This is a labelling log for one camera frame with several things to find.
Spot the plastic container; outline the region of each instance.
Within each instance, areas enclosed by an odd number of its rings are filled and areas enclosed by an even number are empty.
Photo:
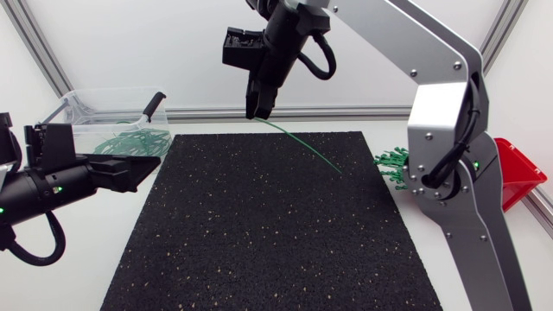
[[[495,138],[503,172],[503,211],[524,198],[534,187],[547,181],[547,176],[504,138]]]
[[[71,91],[43,123],[71,124],[77,153],[164,157],[171,135],[162,98],[154,99],[159,91],[154,87]]]

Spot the speckled mat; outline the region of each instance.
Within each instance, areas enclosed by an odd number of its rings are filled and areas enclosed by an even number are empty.
[[[439,310],[363,135],[177,136],[105,310]]]

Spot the green led light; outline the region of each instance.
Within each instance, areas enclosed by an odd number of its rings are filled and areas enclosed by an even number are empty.
[[[52,190],[54,191],[54,194],[58,194],[63,190],[63,187],[53,187]]]

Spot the black cable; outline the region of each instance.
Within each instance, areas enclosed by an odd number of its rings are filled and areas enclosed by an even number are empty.
[[[334,76],[336,73],[336,57],[332,48],[328,45],[325,36],[320,32],[314,32],[312,34],[313,39],[319,47],[321,47],[322,52],[325,54],[328,62],[328,72],[322,71],[306,54],[300,53],[297,56],[297,59],[301,61],[309,69],[309,71],[317,78],[328,80]]]
[[[469,120],[465,130],[463,131],[459,141],[455,143],[455,146],[436,164],[434,169],[426,176],[426,186],[431,188],[438,188],[454,171],[457,162],[463,156],[465,150],[468,149],[468,143],[470,137],[473,134],[474,128],[478,122],[480,116],[480,95],[478,93],[478,87],[471,79],[470,82],[470,110]]]
[[[48,223],[50,224],[50,229],[52,229],[52,234],[54,235],[54,252],[48,257],[37,257],[23,249],[16,241],[13,241],[8,249],[12,252],[12,254],[23,260],[25,263],[39,267],[50,265],[60,260],[66,249],[66,236],[63,233],[60,222],[51,211],[46,212],[46,217],[48,217]]]

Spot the white wall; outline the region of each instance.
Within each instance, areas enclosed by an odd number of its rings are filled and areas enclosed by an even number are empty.
[[[480,47],[503,0],[417,0]],[[243,107],[248,73],[221,63],[226,28],[266,21],[244,0],[28,0],[76,88],[162,86],[168,107]],[[416,84],[337,18],[327,35],[338,71],[320,81],[298,63],[278,106],[410,105]],[[325,66],[312,41],[306,54]]]
[[[553,179],[553,1],[530,0],[487,75],[489,130],[504,137]],[[553,182],[544,186],[553,194]]]
[[[42,120],[59,101],[3,8],[0,42],[0,112],[10,113],[24,152],[23,126]]]

